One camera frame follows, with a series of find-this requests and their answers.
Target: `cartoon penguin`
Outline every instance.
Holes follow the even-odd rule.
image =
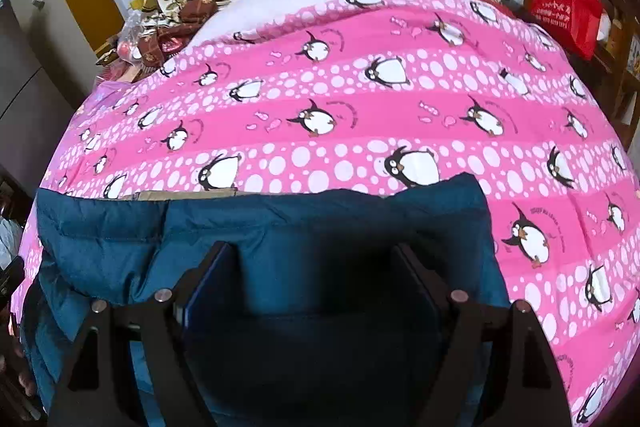
[[[587,98],[587,94],[584,92],[584,87],[580,80],[578,80],[575,76],[569,77],[569,88],[573,92],[575,96],[578,96],[581,99]]]
[[[549,259],[549,243],[539,227],[527,219],[523,211],[513,203],[518,211],[518,219],[511,225],[511,237],[502,242],[510,247],[518,247],[531,261],[533,268],[539,268]]]
[[[369,8],[370,6],[383,5],[382,0],[345,0],[347,3],[357,6],[358,8]]]
[[[625,159],[622,156],[620,147],[618,147],[617,145],[613,145],[611,147],[611,156],[613,158],[613,161],[616,163],[616,165],[620,167],[620,170],[626,171]]]
[[[104,188],[104,191],[102,192],[102,197],[105,198],[106,200],[117,200],[126,179],[127,179],[126,174],[121,174],[120,176],[116,176]]]
[[[302,48],[296,55],[305,55],[306,58],[312,62],[321,62],[329,56],[329,44],[319,39],[316,39],[310,31],[307,31],[310,40],[302,44]]]
[[[465,43],[465,35],[462,30],[444,22],[438,14],[436,14],[436,17],[438,20],[434,21],[433,25],[428,27],[429,30],[438,32],[438,35],[440,35],[449,46],[461,46]]]
[[[109,159],[107,158],[106,154],[100,156],[100,158],[98,158],[98,163],[94,164],[94,172],[96,174],[100,174],[102,171],[104,171],[104,166],[107,165],[108,160]]]
[[[495,11],[492,8],[489,8],[487,5],[476,1],[469,1],[469,7],[471,8],[471,11],[473,13],[475,13],[487,24],[498,22],[498,17],[495,15]]]
[[[180,149],[186,142],[189,137],[189,133],[182,126],[182,120],[180,120],[180,124],[174,130],[169,133],[164,140],[160,140],[160,143],[165,143],[167,149],[170,151],[177,151]]]
[[[211,66],[207,64],[207,71],[200,75],[197,80],[194,80],[194,84],[198,84],[199,86],[206,87],[213,84],[218,79],[218,74],[211,69]]]
[[[529,87],[519,76],[509,73],[505,68],[502,68],[499,74],[519,95],[525,96],[529,94]]]
[[[138,127],[140,129],[144,129],[145,127],[149,127],[154,120],[158,117],[158,114],[162,110],[162,107],[156,107],[153,109],[149,109],[143,116],[138,120]]]
[[[377,82],[381,86],[393,87],[395,84],[410,84],[404,73],[402,59],[394,58],[376,58],[369,67],[364,70],[365,76],[372,82]]]
[[[574,176],[569,170],[569,165],[567,165],[564,155],[556,146],[554,146],[549,153],[549,159],[546,161],[546,169],[549,171],[549,174],[551,174],[551,177],[559,184],[567,188],[574,188]]]
[[[248,98],[258,98],[260,96],[261,87],[261,80],[247,80],[242,84],[239,84],[239,86],[231,89],[229,91],[229,97],[236,100],[236,102],[242,102],[242,100]]]
[[[602,381],[593,389],[589,391],[587,395],[587,399],[580,407],[578,411],[578,416],[575,417],[575,421],[577,423],[587,423],[589,418],[595,414],[600,407],[600,401],[602,400],[602,393],[604,391],[604,383],[606,379],[603,378]]]
[[[622,233],[625,231],[625,217],[622,214],[622,208],[620,208],[616,204],[611,203],[611,200],[609,199],[608,194],[606,194],[606,196],[607,196],[607,201],[609,201],[609,208],[608,208],[609,217],[607,217],[607,221],[612,222],[613,226],[616,227],[616,229],[618,229],[618,231]]]
[[[87,142],[86,147],[84,148],[85,151],[92,151],[95,149],[98,140],[100,139],[100,134],[94,134],[94,137],[92,137],[91,140],[89,140],[89,142]]]
[[[543,66],[542,63],[532,54],[525,50],[524,59],[529,63],[529,65],[535,69],[540,71],[540,73],[546,72],[546,66]]]
[[[426,151],[404,152],[399,147],[391,156],[385,158],[385,170],[407,188],[426,186],[440,181],[438,165],[434,153]]]
[[[460,120],[465,120],[475,123],[480,129],[482,129],[489,136],[500,136],[504,133],[502,122],[495,118],[489,111],[482,108],[474,97],[469,97],[473,100],[474,105],[469,107],[466,112],[466,116],[463,116]]]
[[[129,105],[129,107],[127,107],[127,110],[123,112],[123,114],[126,116],[131,116],[132,114],[135,113],[135,111],[138,109],[139,106],[140,104],[138,102],[134,102],[131,105]]]
[[[567,124],[565,125],[565,127],[573,127],[575,133],[582,138],[583,140],[585,140],[588,136],[589,133],[587,133],[587,129],[586,127],[582,124],[582,122],[580,120],[578,120],[576,118],[576,116],[567,109],[567,115],[566,115],[566,121]]]
[[[299,123],[308,131],[309,136],[312,138],[322,136],[334,130],[337,125],[335,118],[324,109],[320,109],[313,100],[309,99],[309,102],[311,102],[309,109],[300,112],[297,118],[287,118],[287,121]]]
[[[603,304],[613,300],[604,264],[595,270],[592,270],[591,266],[589,267],[589,276],[584,286],[584,295],[587,297],[587,301],[596,306],[599,312],[602,311]]]
[[[229,188],[234,184],[238,174],[239,156],[223,158],[220,154],[205,165],[198,173],[198,181],[205,190],[214,188]]]

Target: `plastic bag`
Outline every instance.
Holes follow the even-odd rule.
[[[533,0],[531,13],[564,49],[587,60],[593,56],[602,15],[599,0]]]
[[[129,10],[127,20],[124,21],[124,26],[118,36],[118,46],[116,47],[118,57],[126,60],[129,64],[138,64],[142,61],[142,55],[138,49],[138,39],[142,31],[142,12]]]

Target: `pink blanket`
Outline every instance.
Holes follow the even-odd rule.
[[[558,46],[489,4],[335,0],[189,47],[139,84],[102,84],[42,187],[386,196],[462,171],[510,298],[535,309],[589,423],[638,345],[638,180]],[[41,252],[32,212],[18,316]]]

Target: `white polka dot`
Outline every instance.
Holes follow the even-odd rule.
[[[478,181],[478,184],[480,185],[480,188],[482,188],[482,192],[485,193],[485,195],[489,195],[491,194],[491,185],[489,185],[489,182],[487,180],[480,180]]]
[[[171,176],[169,176],[169,179],[166,182],[166,186],[169,188],[173,187],[175,184],[177,184],[179,179],[180,179],[180,172],[178,171],[172,172]]]
[[[252,174],[247,178],[247,181],[244,183],[244,191],[245,192],[260,192],[262,190],[263,185],[262,177],[260,174]]]
[[[484,174],[484,165],[482,165],[480,158],[477,156],[469,156],[467,162],[469,164],[469,168],[474,172],[474,174]]]
[[[209,153],[201,152],[196,156],[197,165],[204,165],[208,161],[209,161]]]
[[[435,60],[431,61],[431,63],[429,64],[429,69],[435,76],[442,76],[442,74],[444,73],[442,66],[439,65],[439,63],[437,63]]]
[[[553,314],[546,314],[545,319],[542,321],[542,330],[545,332],[548,341],[556,336],[556,318]]]
[[[359,70],[363,70],[367,66],[369,66],[369,63],[366,58],[356,58],[356,60],[353,61],[353,67]]]
[[[307,181],[309,190],[316,194],[329,188],[329,176],[324,171],[313,171]]]
[[[347,182],[353,177],[353,165],[347,160],[342,160],[336,164],[334,174],[341,182]]]
[[[314,84],[314,92],[318,94],[324,94],[329,88],[324,82],[317,82]]]
[[[158,176],[161,170],[162,170],[162,162],[156,163],[154,165],[154,168],[151,169],[151,177],[155,178],[156,176]]]
[[[468,87],[469,89],[473,89],[473,90],[478,89],[478,83],[476,82],[475,78],[472,77],[470,74],[466,74],[465,76],[462,77],[462,79],[465,81],[466,87]]]
[[[528,181],[532,182],[536,179],[536,172],[533,170],[533,167],[527,162],[522,162],[520,169],[522,170],[522,174]]]
[[[274,176],[282,174],[284,168],[287,166],[286,161],[282,156],[276,156],[269,162],[269,172]]]
[[[346,156],[346,154],[349,152],[349,149],[344,143],[338,143],[338,145],[335,146],[334,151],[338,158],[342,158]]]
[[[389,147],[382,140],[371,140],[367,144],[367,149],[369,149],[371,152],[385,153],[389,150]]]
[[[433,83],[433,80],[431,80],[428,76],[419,76],[418,83],[422,87],[424,87],[424,89],[433,89],[434,87],[436,87],[436,85]]]
[[[442,57],[442,60],[444,61],[444,65],[447,68],[449,68],[450,70],[457,70],[458,63],[456,62],[456,59],[451,55],[449,55],[448,53],[445,54],[444,57]]]
[[[272,180],[269,184],[269,192],[271,194],[279,194],[282,192],[282,182],[280,180]]]
[[[542,296],[540,295],[540,290],[538,289],[538,287],[532,282],[525,286],[524,298],[529,302],[529,304],[531,304],[531,307],[534,309],[534,311],[538,311],[538,308],[540,308],[540,301],[542,299]]]
[[[522,179],[516,171],[507,172],[507,183],[514,192],[520,194],[522,192]]]
[[[311,159],[311,153],[306,147],[297,147],[291,155],[291,161],[296,167],[304,167]]]

